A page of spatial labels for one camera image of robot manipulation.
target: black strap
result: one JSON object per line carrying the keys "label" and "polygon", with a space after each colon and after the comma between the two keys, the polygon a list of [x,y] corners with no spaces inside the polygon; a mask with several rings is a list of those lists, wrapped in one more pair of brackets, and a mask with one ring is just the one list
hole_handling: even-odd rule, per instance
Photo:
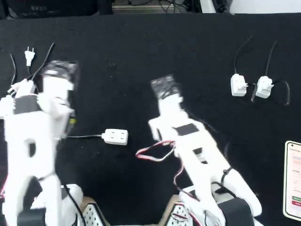
{"label": "black strap", "polygon": [[231,166],[229,169],[224,169],[223,172],[223,176],[222,176],[222,179],[221,179],[221,184],[224,185],[224,180],[225,180],[225,177],[229,174],[230,170],[233,169]]}

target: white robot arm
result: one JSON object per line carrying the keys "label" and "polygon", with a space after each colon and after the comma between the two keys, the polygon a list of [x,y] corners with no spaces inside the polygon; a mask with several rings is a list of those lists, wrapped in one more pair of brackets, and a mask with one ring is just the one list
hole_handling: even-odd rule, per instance
{"label": "white robot arm", "polygon": [[[68,94],[74,88],[78,65],[52,61],[41,74],[42,93],[34,94],[34,90],[28,89],[27,93],[20,95],[21,85],[15,98],[7,96],[1,100],[2,109],[5,109],[1,115],[8,144],[3,213],[9,226],[28,223],[63,226],[75,220],[76,211],[64,205],[67,202],[62,197],[61,183],[55,173],[55,159],[58,141],[66,137],[70,126],[75,123]],[[23,84],[26,86],[29,82],[32,81],[23,81]],[[23,199],[32,177],[36,177],[42,187],[38,200],[43,200],[43,204],[36,201],[31,210],[24,210]],[[81,189],[78,186],[69,188],[77,191],[75,199],[81,203]],[[69,211],[73,219],[65,217]]]}
{"label": "white robot arm", "polygon": [[201,122],[181,108],[182,97],[172,75],[153,80],[160,116],[149,120],[153,138],[173,140],[195,190],[195,198],[180,198],[203,226],[261,225],[253,217],[261,204],[241,175],[223,157]]}

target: wire bundle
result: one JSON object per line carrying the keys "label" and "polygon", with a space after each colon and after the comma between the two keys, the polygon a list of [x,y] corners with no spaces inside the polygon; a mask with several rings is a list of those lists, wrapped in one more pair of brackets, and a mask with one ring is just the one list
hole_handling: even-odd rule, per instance
{"label": "wire bundle", "polygon": [[[173,148],[171,149],[171,151],[169,153],[167,153],[166,155],[164,155],[162,158],[155,158],[153,156],[149,156],[149,155],[144,155],[142,153],[150,150],[151,148],[153,147],[156,147],[156,146],[160,146],[160,145],[163,145],[163,144],[170,144]],[[170,156],[173,152],[174,152],[174,148],[175,148],[175,145],[174,145],[174,140],[163,140],[163,141],[160,141],[160,142],[157,142],[155,143],[154,145],[152,146],[149,146],[149,147],[145,147],[145,148],[142,148],[140,149],[137,153],[136,153],[136,157],[138,159],[145,159],[145,160],[150,160],[150,161],[156,161],[156,162],[159,162],[159,161],[163,161],[165,160],[168,156]]]}

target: smartphone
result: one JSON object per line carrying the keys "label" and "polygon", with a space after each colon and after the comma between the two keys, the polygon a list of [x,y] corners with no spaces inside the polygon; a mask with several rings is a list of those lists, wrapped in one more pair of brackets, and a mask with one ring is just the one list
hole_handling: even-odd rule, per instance
{"label": "smartphone", "polygon": [[301,221],[301,144],[285,143],[283,214]]}

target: black cloth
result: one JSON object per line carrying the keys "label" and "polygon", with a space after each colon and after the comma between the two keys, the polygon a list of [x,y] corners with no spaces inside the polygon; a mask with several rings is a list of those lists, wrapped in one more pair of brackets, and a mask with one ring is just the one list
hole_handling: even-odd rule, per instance
{"label": "black cloth", "polygon": [[[177,191],[173,176],[180,167],[170,157],[161,163],[135,158],[154,143],[148,120],[158,116],[150,80],[173,73],[181,84],[187,109],[214,126],[229,162],[258,194],[265,225],[297,225],[282,214],[285,141],[301,141],[299,63],[301,15],[143,15],[0,21],[0,91],[4,95],[13,74],[8,53],[16,58],[17,80],[27,77],[24,51],[37,51],[32,71],[44,60],[77,60],[81,78],[76,99],[77,124],[72,135],[127,129],[127,146],[105,144],[100,138],[68,139],[57,155],[56,171],[66,183],[76,183],[94,198],[113,225],[157,223]],[[275,86],[268,99],[250,102],[232,97],[233,58],[250,36],[238,59],[238,73],[248,83],[263,75],[269,49],[278,46],[269,76],[291,86]],[[7,161],[0,132],[2,177]],[[163,155],[168,148],[154,150]],[[181,176],[180,186],[190,184]]]}

